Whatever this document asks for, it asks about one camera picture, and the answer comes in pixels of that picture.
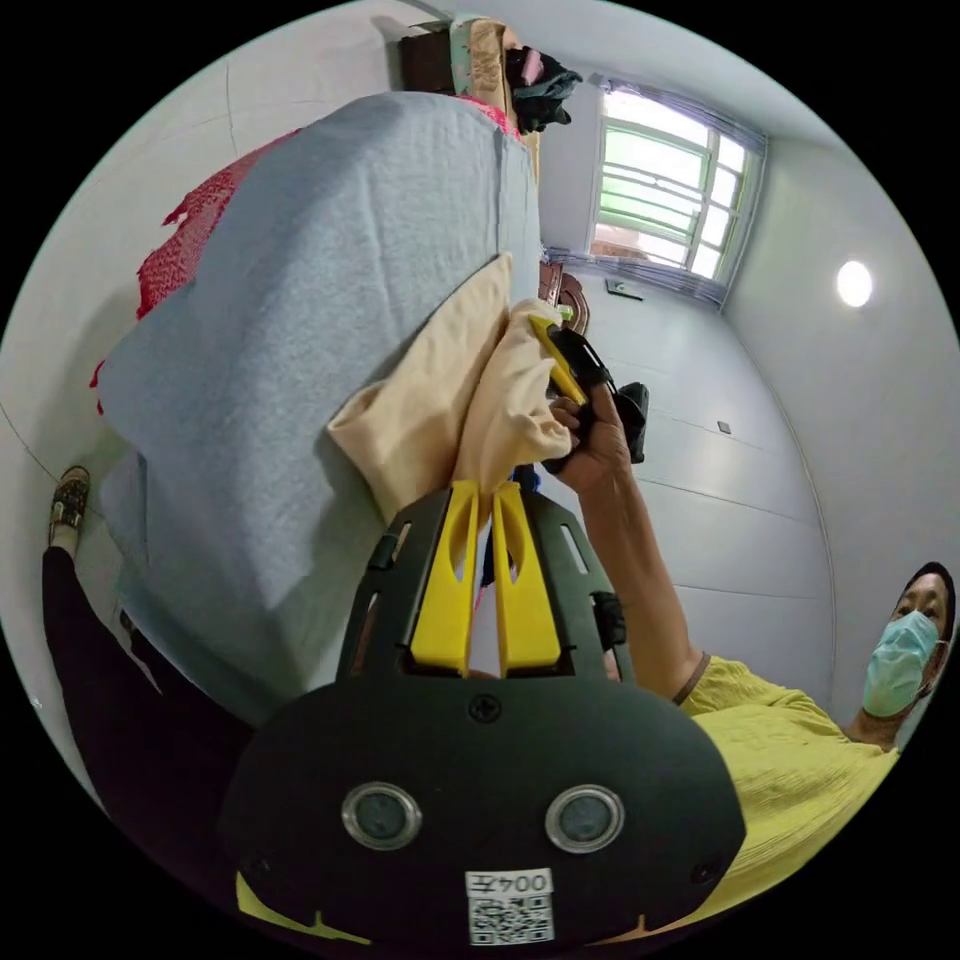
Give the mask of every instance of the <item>sleeve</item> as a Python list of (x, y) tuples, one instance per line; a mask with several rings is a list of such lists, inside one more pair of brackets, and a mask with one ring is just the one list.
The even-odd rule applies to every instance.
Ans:
[(673, 702), (695, 717), (746, 704), (772, 707), (783, 704), (798, 692), (758, 677), (736, 660), (724, 660), (705, 653)]

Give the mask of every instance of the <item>leg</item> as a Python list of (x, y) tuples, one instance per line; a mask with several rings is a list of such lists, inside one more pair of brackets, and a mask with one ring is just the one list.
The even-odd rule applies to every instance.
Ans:
[[(70, 474), (74, 491), (65, 494)], [(69, 471), (58, 487), (50, 542), (61, 545), (43, 558), (44, 628), (74, 739), (107, 814), (128, 838), (182, 883), (235, 910), (233, 869), (215, 827), (244, 743), (214, 752), (192, 736), (189, 712), (157, 693), (97, 619), (61, 529), (79, 534), (84, 477)]]
[(130, 636), (133, 656), (150, 671), (168, 709), (171, 712), (176, 710), (191, 734), (209, 749), (238, 757), (253, 736), (252, 728), (191, 683), (134, 627), (129, 618), (122, 615), (120, 622)]

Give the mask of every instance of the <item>man's arm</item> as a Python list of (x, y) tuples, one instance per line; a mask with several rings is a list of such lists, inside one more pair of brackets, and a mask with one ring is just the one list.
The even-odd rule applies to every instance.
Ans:
[(637, 684), (673, 699), (703, 654), (690, 643), (687, 620), (646, 504), (627, 466), (579, 494), (587, 537), (620, 598)]

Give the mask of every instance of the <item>ceiling light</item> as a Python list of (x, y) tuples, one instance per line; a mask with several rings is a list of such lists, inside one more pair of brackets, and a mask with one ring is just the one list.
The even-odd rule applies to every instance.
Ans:
[(857, 260), (845, 263), (837, 274), (837, 293), (848, 307), (862, 307), (873, 293), (873, 277)]

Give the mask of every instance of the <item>sandal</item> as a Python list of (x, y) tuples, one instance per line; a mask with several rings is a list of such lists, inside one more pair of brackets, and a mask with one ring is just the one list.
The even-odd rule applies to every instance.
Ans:
[(54, 535), (62, 527), (70, 527), (80, 536), (83, 515), (90, 496), (90, 474), (83, 467), (71, 467), (57, 484), (50, 508), (50, 527), (47, 531), (47, 546), (53, 543)]

